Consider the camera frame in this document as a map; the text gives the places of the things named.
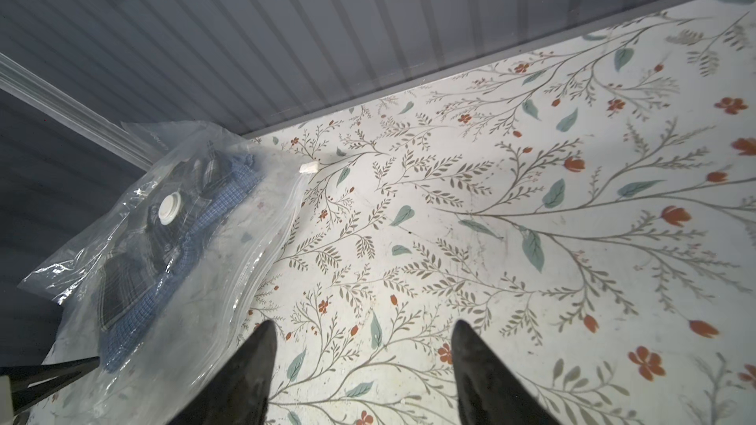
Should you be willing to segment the clear plastic vacuum bag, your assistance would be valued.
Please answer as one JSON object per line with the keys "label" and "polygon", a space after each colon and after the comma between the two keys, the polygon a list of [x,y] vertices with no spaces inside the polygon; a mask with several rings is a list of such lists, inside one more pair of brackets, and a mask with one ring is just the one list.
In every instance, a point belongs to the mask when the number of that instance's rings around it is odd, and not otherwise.
{"label": "clear plastic vacuum bag", "polygon": [[21,289],[60,305],[45,360],[96,356],[31,424],[165,424],[240,348],[318,163],[208,122],[132,124],[154,165]]}

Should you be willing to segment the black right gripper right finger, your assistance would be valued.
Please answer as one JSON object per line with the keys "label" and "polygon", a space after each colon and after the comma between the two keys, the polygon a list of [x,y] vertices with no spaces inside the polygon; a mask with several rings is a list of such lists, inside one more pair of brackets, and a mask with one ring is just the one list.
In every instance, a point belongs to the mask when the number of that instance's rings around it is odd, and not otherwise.
{"label": "black right gripper right finger", "polygon": [[451,349],[461,423],[558,424],[467,322],[455,324]]}

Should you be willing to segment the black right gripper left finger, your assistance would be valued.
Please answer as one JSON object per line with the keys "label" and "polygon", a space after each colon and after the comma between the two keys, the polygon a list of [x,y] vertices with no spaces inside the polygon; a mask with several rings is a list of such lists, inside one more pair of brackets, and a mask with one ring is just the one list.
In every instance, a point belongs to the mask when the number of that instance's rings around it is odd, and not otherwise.
{"label": "black right gripper left finger", "polygon": [[170,425],[258,425],[266,421],[277,354],[271,320],[260,324]]}

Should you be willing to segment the blue checked shirt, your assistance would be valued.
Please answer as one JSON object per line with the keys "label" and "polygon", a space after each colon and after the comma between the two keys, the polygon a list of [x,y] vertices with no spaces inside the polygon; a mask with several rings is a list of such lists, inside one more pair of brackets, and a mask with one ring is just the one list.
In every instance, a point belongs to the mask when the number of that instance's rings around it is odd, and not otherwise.
{"label": "blue checked shirt", "polygon": [[179,161],[157,183],[100,268],[98,354],[106,372],[126,363],[218,225],[261,180],[254,155],[209,149]]}

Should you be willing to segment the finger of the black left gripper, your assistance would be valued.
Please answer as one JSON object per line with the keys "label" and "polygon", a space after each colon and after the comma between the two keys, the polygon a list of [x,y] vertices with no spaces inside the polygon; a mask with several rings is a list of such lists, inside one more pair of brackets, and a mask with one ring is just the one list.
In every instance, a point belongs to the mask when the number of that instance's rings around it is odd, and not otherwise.
{"label": "finger of the black left gripper", "polygon": [[1,368],[1,415],[18,416],[100,366],[98,356],[56,364]]}

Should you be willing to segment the black white plaid shirt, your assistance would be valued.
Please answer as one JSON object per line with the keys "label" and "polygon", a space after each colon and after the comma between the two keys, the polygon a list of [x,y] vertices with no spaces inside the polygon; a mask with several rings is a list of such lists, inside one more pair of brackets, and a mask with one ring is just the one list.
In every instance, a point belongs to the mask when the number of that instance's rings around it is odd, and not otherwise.
{"label": "black white plaid shirt", "polygon": [[108,330],[179,264],[196,262],[203,252],[211,206],[232,182],[230,156],[213,147],[208,153],[179,161],[159,181],[135,220],[102,265],[100,327]]}

